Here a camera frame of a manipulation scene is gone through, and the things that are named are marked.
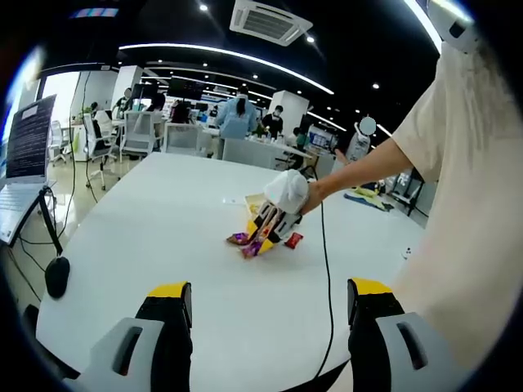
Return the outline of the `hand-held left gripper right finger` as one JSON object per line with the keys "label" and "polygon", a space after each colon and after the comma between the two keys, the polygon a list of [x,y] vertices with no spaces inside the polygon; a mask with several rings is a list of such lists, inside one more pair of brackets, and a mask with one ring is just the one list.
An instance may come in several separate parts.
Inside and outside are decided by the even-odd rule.
{"label": "hand-held left gripper right finger", "polygon": [[459,390],[462,370],[447,342],[388,286],[348,279],[347,315],[354,391]]}

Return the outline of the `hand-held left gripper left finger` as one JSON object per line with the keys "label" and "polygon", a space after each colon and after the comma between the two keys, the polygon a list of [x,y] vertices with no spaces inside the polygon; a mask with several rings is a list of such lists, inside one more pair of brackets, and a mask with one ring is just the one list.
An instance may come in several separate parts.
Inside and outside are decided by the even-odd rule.
{"label": "hand-held left gripper left finger", "polygon": [[91,349],[78,391],[188,391],[191,285],[152,290],[136,316],[116,323]]}

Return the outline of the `person's right hand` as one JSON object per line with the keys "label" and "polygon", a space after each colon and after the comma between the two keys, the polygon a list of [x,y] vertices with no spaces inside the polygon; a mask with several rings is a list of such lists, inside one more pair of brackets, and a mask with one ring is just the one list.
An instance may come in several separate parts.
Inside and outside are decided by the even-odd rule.
{"label": "person's right hand", "polygon": [[323,184],[320,181],[311,182],[308,184],[308,195],[305,203],[300,211],[301,215],[313,211],[317,208],[325,199],[325,191]]}

